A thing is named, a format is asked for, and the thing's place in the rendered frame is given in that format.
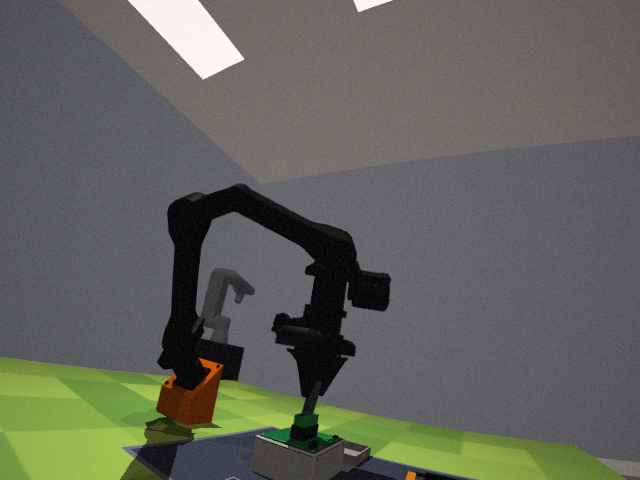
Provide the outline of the green circuit board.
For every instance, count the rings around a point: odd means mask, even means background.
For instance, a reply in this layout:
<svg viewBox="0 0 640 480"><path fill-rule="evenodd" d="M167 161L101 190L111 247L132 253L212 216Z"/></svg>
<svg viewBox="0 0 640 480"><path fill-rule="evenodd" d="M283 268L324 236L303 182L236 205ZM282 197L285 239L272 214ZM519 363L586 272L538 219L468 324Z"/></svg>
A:
<svg viewBox="0 0 640 480"><path fill-rule="evenodd" d="M291 428L292 427L284 428L284 429L281 429L281 430L276 430L276 431L273 431L273 432L267 432L267 433L260 434L260 435L265 437L265 438L270 438L270 439L275 440L277 442L290 445L291 447L297 447L297 448L299 448L301 450L311 452L313 454L316 453L317 451L320 451L320 450L328 447L329 445L333 445L333 443L338 442L338 441L343 439L343 438L340 438L340 437L338 437L338 439L333 439L333 436L331 436L331 435L317 432L317 436L315 438L308 439L305 442L301 442L301 441L298 441L297 439L289 438L290 437ZM313 440L318 441L317 449L308 450L307 449L308 448L308 442L309 441L313 441Z"/></svg>

